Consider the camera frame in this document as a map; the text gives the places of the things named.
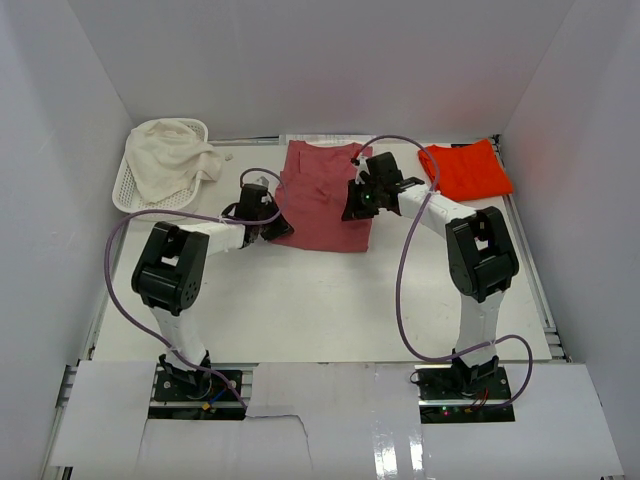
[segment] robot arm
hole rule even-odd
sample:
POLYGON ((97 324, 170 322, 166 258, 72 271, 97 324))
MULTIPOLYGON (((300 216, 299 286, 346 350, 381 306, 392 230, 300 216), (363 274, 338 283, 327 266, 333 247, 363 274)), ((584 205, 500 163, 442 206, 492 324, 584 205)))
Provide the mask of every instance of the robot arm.
MULTIPOLYGON (((266 186, 245 184, 240 200, 223 216, 235 220, 267 220, 278 212, 266 186)), ((263 225, 206 222, 195 225, 156 223, 134 270, 131 285, 158 321, 160 332, 189 362, 210 367, 190 307, 198 298, 205 260, 218 252, 244 248, 258 236, 265 240, 288 235, 293 228, 282 215, 263 225)), ((183 364, 173 353, 160 356, 160 364, 187 395, 199 396, 208 377, 183 364)))
MULTIPOLYGON (((342 219, 373 218, 380 209, 409 218, 418 216, 429 187, 418 178, 404 179, 391 153, 358 164, 348 185, 342 219)), ((449 272, 462 297, 460 335, 453 350, 462 351, 496 338, 498 312, 518 259, 502 213, 494 207, 476 210, 433 192, 420 223, 447 242, 449 272)), ((465 385, 495 374, 495 345, 453 361, 465 385)))

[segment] crumpled towel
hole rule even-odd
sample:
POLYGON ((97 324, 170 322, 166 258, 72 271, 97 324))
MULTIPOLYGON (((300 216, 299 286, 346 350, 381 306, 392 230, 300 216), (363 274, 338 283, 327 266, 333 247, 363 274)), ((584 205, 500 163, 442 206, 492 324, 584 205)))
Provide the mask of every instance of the crumpled towel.
POLYGON ((208 143, 184 123, 150 120, 131 130, 124 150, 142 198, 156 203, 189 188, 193 177, 218 180, 222 160, 208 143))
MULTIPOLYGON (((464 202, 513 193, 513 185, 486 138, 465 147, 432 145, 427 150, 440 167, 440 183, 436 188, 451 200, 464 202)), ((418 158, 433 181, 436 172, 431 160, 422 151, 418 152, 418 158)))
MULTIPOLYGON (((341 147, 316 147, 291 141, 281 178, 287 186, 288 203, 283 215, 294 232, 272 243, 324 252, 366 252, 371 220, 342 221, 348 182, 356 176, 351 159, 360 149, 352 143, 341 147)), ((364 152, 371 156, 371 147, 364 152)), ((276 189, 282 206, 284 190, 276 189)))

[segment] cable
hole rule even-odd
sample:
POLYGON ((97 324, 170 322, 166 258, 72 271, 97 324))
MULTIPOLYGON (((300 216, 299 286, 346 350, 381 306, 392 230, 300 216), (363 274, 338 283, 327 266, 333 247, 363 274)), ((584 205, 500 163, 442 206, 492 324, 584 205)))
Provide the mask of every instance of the cable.
MULTIPOLYGON (((478 345, 474 345, 472 347, 465 348, 464 350, 460 350, 459 352, 456 352, 454 354, 445 355, 444 357, 427 357, 426 355, 422 355, 421 353, 419 353, 415 348, 413 348, 413 346, 409 342, 409 339, 407 338, 407 334, 406 334, 406 332, 404 330, 404 324, 403 324, 403 321, 402 321, 402 306, 400 305, 400 297, 401 297, 400 294, 401 294, 401 291, 402 291, 402 274, 404 272, 404 265, 405 265, 405 263, 407 261, 407 254, 409 253, 409 245, 411 244, 411 240, 413 239, 413 234, 415 233, 416 228, 418 227, 418 224, 420 223, 420 218, 422 217, 422 214, 427 209, 427 204, 429 203, 429 200, 431 199, 431 196, 435 192, 436 186, 438 185, 438 183, 440 183, 440 167, 438 165, 438 162, 433 157, 433 155, 431 155, 431 153, 429 152, 428 149, 424 148, 421 144, 419 144, 415 140, 413 140, 413 139, 411 139, 409 137, 402 136, 402 135, 380 135, 378 137, 374 137, 371 140, 369 140, 368 142, 366 142, 364 145, 362 145, 362 147, 360 147, 360 150, 358 151, 358 153, 356 155, 354 155, 354 158, 359 157, 360 154, 364 151, 364 149, 367 148, 369 145, 371 145, 374 142, 377 142, 378 140, 382 140, 384 138, 393 138, 393 139, 396 139, 396 140, 402 140, 402 141, 411 143, 412 145, 415 145, 416 147, 418 147, 420 149, 420 151, 424 152, 425 155, 427 155, 429 160, 431 160, 431 163, 433 164, 435 172, 436 172, 436 174, 434 176, 434 179, 431 182, 431 186, 429 187, 429 190, 427 191, 427 195, 425 196, 424 201, 422 202, 422 205, 420 205, 420 208, 418 209, 418 213, 416 214, 416 217, 413 219, 413 222, 411 223, 411 227, 409 228, 409 233, 407 233, 407 238, 405 239, 404 246, 402 247, 402 254, 400 255, 400 263, 398 265, 398 274, 396 276, 396 287, 395 287, 395 304, 396 304, 396 321, 398 323, 398 331, 400 332, 400 337, 402 338, 402 343, 404 343, 404 346, 407 348, 407 350, 409 350, 409 352, 411 352, 412 355, 414 355, 415 357, 417 357, 420 360, 423 360, 424 362, 427 362, 427 363, 449 362, 449 361, 453 360, 454 358, 458 358, 458 357, 461 357, 463 355, 466 355, 467 353, 471 353, 471 352, 474 352, 474 351, 479 350, 481 348, 490 346, 492 344, 492 342, 483 342, 483 343, 479 343, 478 345)), ((497 345, 497 344, 502 343, 505 340, 509 340, 509 339, 519 340, 520 342, 522 342, 524 347, 527 349, 527 355, 528 355, 527 375, 526 375, 526 377, 524 379, 524 382, 522 383, 522 386, 520 387, 520 390, 518 390, 506 402, 501 403, 499 405, 492 405, 491 408, 502 408, 502 407, 507 407, 507 406, 511 405, 514 401, 516 401, 522 395, 522 393, 525 391, 525 389, 529 385, 529 381, 531 380, 531 373, 533 372, 533 352, 531 351, 531 346, 529 345, 529 343, 523 337, 521 337, 520 335, 513 335, 513 334, 505 335, 503 337, 498 338, 493 343, 495 345, 497 345)))
POLYGON ((209 395, 209 392, 211 391, 211 386, 213 385, 213 380, 211 379, 211 377, 209 377, 209 386, 207 387, 207 389, 204 391, 204 393, 202 395, 200 395, 199 397, 190 397, 189 395, 187 395, 186 397, 189 400, 202 400, 204 397, 206 397, 207 395, 209 395))
POLYGON ((435 375, 433 372, 427 372, 428 369, 420 369, 420 370, 414 370, 413 373, 409 376, 409 381, 411 383, 413 383, 414 385, 421 387, 421 386, 429 386, 432 384, 437 384, 439 386, 440 389, 443 389, 449 393, 451 393, 452 395, 455 395, 457 398, 460 398, 462 400, 465 400, 467 398, 473 398, 476 395, 466 395, 464 392, 460 391, 459 388, 455 387, 454 385, 452 385, 449 382, 444 381, 441 378, 438 378, 437 375, 435 375), (413 376, 415 374, 418 374, 418 379, 414 380, 413 376))
MULTIPOLYGON (((249 168, 249 169, 245 170, 244 172, 242 172, 242 174, 240 175, 240 182, 242 183, 242 180, 244 179, 245 175, 247 175, 248 173, 251 173, 251 172, 262 172, 262 173, 266 173, 266 174, 271 175, 274 178, 276 178, 278 180, 278 182, 280 182, 280 185, 282 185, 282 188, 284 190, 285 200, 284 200, 283 204, 279 207, 278 211, 272 217, 270 217, 270 218, 268 218, 266 220, 225 219, 224 223, 227 223, 227 224, 230 224, 230 225, 245 225, 245 226, 265 225, 267 223, 271 223, 276 218, 278 218, 280 216, 282 210, 285 208, 286 203, 287 203, 287 188, 286 188, 284 182, 282 181, 282 179, 280 178, 280 176, 277 173, 272 172, 271 170, 267 170, 266 168, 249 168)), ((176 350, 173 347, 173 345, 171 345, 171 342, 169 342, 169 340, 164 338, 159 333, 154 332, 150 328, 145 327, 139 321, 137 321, 135 318, 133 318, 133 316, 124 308, 124 306, 122 305, 122 303, 120 302, 120 300, 116 296, 116 292, 115 292, 115 290, 113 288, 113 279, 112 279, 112 276, 111 276, 111 251, 113 250, 113 241, 115 240, 115 238, 118 235, 118 233, 120 232, 120 230, 122 230, 122 228, 124 228, 124 226, 127 225, 132 219, 134 219, 136 217, 141 217, 143 215, 155 215, 155 214, 175 215, 177 217, 188 217, 188 218, 195 218, 195 219, 198 219, 198 220, 205 220, 205 221, 209 221, 209 222, 222 223, 222 220, 220 218, 218 218, 218 217, 209 217, 207 215, 198 215, 196 213, 178 212, 178 211, 174 211, 174 210, 164 210, 164 209, 158 209, 158 208, 150 209, 150 210, 141 210, 139 212, 130 213, 129 215, 121 218, 115 224, 115 226, 111 229, 111 232, 109 233, 109 236, 107 237, 107 243, 106 243, 105 249, 104 249, 103 271, 104 271, 104 280, 105 280, 105 283, 107 284, 107 292, 109 294, 109 298, 111 298, 111 301, 113 302, 113 305, 122 314, 122 316, 124 318, 129 320, 129 322, 131 322, 135 327, 139 328, 143 332, 147 333, 148 335, 151 335, 153 338, 155 338, 156 340, 161 342, 165 347, 167 347, 169 350, 171 350, 173 352, 173 354, 178 358, 178 360, 180 360, 182 363, 184 363, 188 367, 191 367, 191 368, 193 368, 195 370, 200 370, 201 372, 205 372, 205 373, 209 373, 211 375, 215 375, 220 380, 222 380, 224 382, 224 384, 227 386, 227 388, 231 391, 231 393, 233 393, 233 395, 236 397, 238 402, 240 402, 240 405, 242 405, 242 408, 244 408, 246 410, 247 409, 247 404, 244 402, 244 400, 242 399, 240 394, 236 391, 236 389, 231 386, 231 383, 229 382, 227 377, 225 377, 222 373, 220 373, 219 371, 214 370, 212 368, 206 368, 206 367, 202 367, 200 365, 196 365, 195 363, 191 363, 189 360, 187 360, 184 357, 184 355, 182 355, 182 353, 180 353, 178 350, 176 350)))
POLYGON ((489 389, 485 387, 484 395, 482 395, 482 397, 480 396, 478 397, 478 400, 481 400, 480 403, 476 405, 476 402, 473 402, 473 404, 469 406, 467 409, 469 410, 469 412, 477 412, 487 404, 488 399, 489 399, 489 389))
POLYGON ((226 391, 227 391, 226 388, 223 388, 222 390, 220 390, 215 397, 213 397, 211 400, 209 400, 209 405, 210 406, 213 405, 214 402, 216 402, 222 395, 224 395, 224 392, 226 392, 226 391))

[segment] white plastic basket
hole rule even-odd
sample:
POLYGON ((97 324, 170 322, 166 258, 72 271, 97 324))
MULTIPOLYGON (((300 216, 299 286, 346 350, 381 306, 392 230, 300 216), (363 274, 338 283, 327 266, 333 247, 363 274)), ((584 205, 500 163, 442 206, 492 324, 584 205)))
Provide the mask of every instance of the white plastic basket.
MULTIPOLYGON (((207 141, 209 131, 207 130, 207 126, 200 120, 195 120, 193 118, 174 118, 173 120, 184 123, 187 127, 196 132, 201 140, 205 142, 207 141)), ((113 186, 111 198, 116 208, 125 213, 139 212, 140 210, 149 210, 152 208, 193 213, 198 208, 198 192, 200 191, 201 180, 202 172, 198 172, 189 188, 180 190, 157 203, 147 203, 140 196, 140 192, 136 187, 136 182, 133 179, 133 174, 131 173, 129 164, 123 155, 122 162, 120 163, 120 169, 118 170, 118 176, 116 177, 116 184, 113 186)), ((141 220, 157 222, 160 220, 170 220, 179 217, 153 214, 142 215, 139 218, 141 220)))

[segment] red cloth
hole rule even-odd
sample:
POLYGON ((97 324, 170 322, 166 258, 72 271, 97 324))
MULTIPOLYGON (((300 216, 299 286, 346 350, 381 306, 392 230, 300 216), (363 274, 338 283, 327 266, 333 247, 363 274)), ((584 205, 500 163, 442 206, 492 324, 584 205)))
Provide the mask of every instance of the red cloth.
MULTIPOLYGON (((342 221, 347 183, 356 175, 351 158, 359 148, 357 143, 316 147, 301 141, 289 142, 281 173, 288 197, 283 214, 295 232, 273 243, 326 252, 367 251, 371 220, 342 221)), ((371 148, 365 151, 365 155, 371 153, 371 148)), ((284 191, 278 187, 276 203, 283 202, 284 191)))
MULTIPOLYGON (((456 148, 432 145, 427 150, 440 167, 437 188, 451 200, 462 202, 513 193, 513 185, 498 163, 489 140, 456 148)), ((436 172, 431 160, 424 152, 418 152, 418 158, 433 181, 436 172)))

